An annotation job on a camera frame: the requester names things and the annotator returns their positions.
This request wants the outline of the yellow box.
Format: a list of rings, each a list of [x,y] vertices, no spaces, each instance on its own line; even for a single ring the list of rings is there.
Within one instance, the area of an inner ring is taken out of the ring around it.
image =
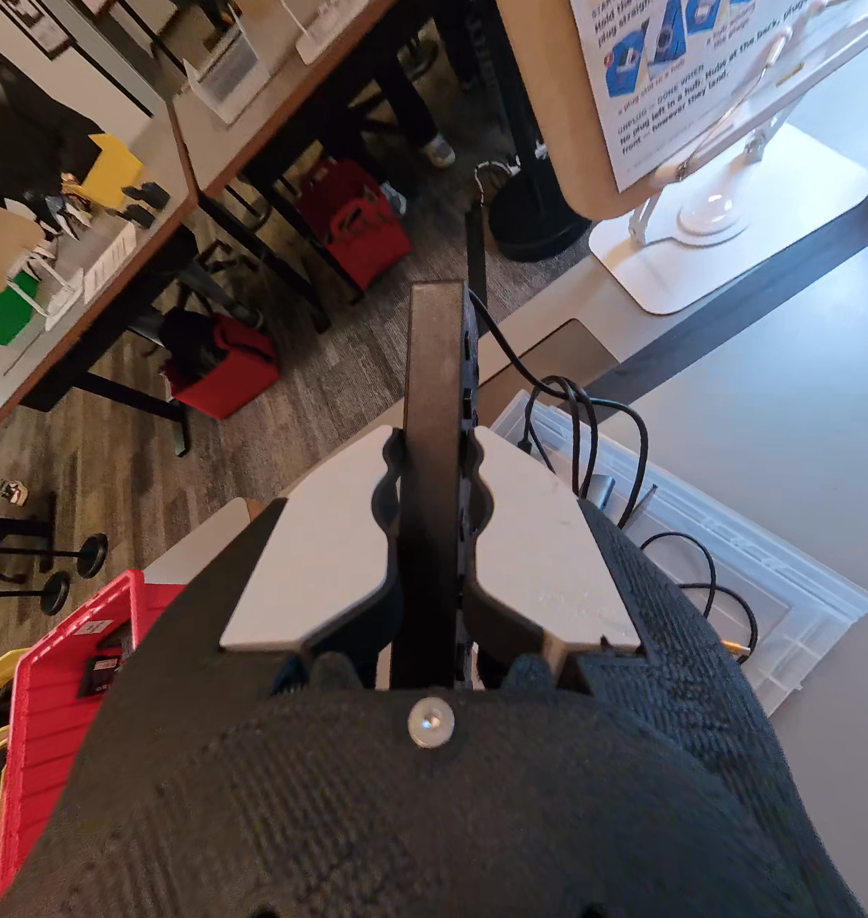
[[[108,133],[88,135],[99,148],[99,154],[85,179],[75,186],[83,199],[102,208],[120,211],[127,195],[143,173],[143,164],[119,138]]]

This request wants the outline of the red ridged bin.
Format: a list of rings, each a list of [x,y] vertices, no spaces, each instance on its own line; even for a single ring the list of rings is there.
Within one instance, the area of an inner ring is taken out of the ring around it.
[[[19,660],[0,807],[0,897],[45,830],[115,676],[184,588],[127,570]]]

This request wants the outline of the black usb hub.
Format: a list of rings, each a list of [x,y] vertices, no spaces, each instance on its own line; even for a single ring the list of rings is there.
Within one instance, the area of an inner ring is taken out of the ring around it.
[[[394,639],[391,688],[466,681],[462,619],[478,421],[478,333],[467,284],[417,284],[410,295],[397,557],[405,613]]]

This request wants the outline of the clear plastic bin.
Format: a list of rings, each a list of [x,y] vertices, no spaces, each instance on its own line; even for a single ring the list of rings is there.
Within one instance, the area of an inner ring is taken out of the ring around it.
[[[625,534],[727,644],[773,716],[868,613],[868,592],[669,471],[648,464]]]

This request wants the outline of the green box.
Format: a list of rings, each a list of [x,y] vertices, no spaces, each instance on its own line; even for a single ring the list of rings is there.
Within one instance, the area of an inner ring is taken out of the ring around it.
[[[14,278],[14,283],[8,284],[0,293],[0,346],[8,346],[38,315],[32,302],[22,296],[35,296],[39,286],[37,279],[27,271],[21,271]]]

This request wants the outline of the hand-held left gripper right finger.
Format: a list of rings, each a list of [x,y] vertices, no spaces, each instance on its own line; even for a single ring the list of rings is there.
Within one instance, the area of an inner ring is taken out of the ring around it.
[[[545,465],[475,428],[472,482],[482,520],[471,537],[464,624],[493,667],[541,656],[634,656],[641,637],[579,499]]]

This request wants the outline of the wooden table with black legs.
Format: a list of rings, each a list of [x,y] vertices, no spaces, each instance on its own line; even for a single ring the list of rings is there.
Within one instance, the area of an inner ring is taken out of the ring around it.
[[[244,21],[248,40],[265,62],[267,82],[246,100],[238,116],[225,123],[192,89],[189,79],[172,99],[179,134],[188,154],[198,191],[198,206],[216,226],[239,242],[256,259],[301,296],[309,309],[314,329],[323,333],[331,326],[313,283],[279,257],[254,231],[249,230],[222,203],[223,191],[237,177],[245,177],[267,202],[346,280],[356,294],[357,286],[307,228],[299,214],[276,188],[276,177],[253,176],[251,165],[282,132],[297,111],[325,85],[356,80],[349,98],[370,82],[371,51],[398,52],[422,29],[432,15],[433,2],[362,2],[357,16],[310,64],[294,49],[294,25],[279,2],[255,21]]]
[[[197,191],[176,120],[163,105],[131,144],[143,165],[140,182],[160,186],[169,200],[150,228],[137,228],[135,245],[98,289],[83,295],[49,330],[37,316],[26,342],[0,356],[0,423],[15,407],[49,412],[72,389],[106,397],[172,424],[177,456],[190,446],[186,408],[92,373],[92,367],[186,268],[197,245],[185,219]]]

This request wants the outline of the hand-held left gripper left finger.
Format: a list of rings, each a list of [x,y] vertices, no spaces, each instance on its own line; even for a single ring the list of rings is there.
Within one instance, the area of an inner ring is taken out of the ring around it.
[[[364,656],[391,642],[404,616],[395,534],[404,460],[403,431],[382,425],[290,491],[221,649]]]

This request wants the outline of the black stool base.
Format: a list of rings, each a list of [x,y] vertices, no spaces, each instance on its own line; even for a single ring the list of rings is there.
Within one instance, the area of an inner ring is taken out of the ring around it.
[[[61,612],[67,602],[71,577],[66,570],[55,570],[56,560],[74,562],[77,575],[84,580],[93,579],[103,568],[108,556],[108,539],[105,534],[91,534],[75,550],[59,548],[55,544],[57,494],[50,490],[40,498],[40,515],[27,518],[0,516],[0,558],[17,557],[36,560],[38,571],[46,575],[44,582],[29,588],[26,575],[7,577],[0,573],[0,581],[12,585],[11,590],[0,590],[1,600],[35,600],[39,610],[47,617]]]

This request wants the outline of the red bag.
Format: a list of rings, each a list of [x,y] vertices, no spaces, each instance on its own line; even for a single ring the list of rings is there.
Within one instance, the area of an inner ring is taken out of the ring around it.
[[[361,291],[413,252],[381,187],[358,164],[322,155],[300,191],[299,214]]]
[[[233,416],[279,380],[270,338],[233,317],[174,308],[159,335],[170,394],[211,419]]]

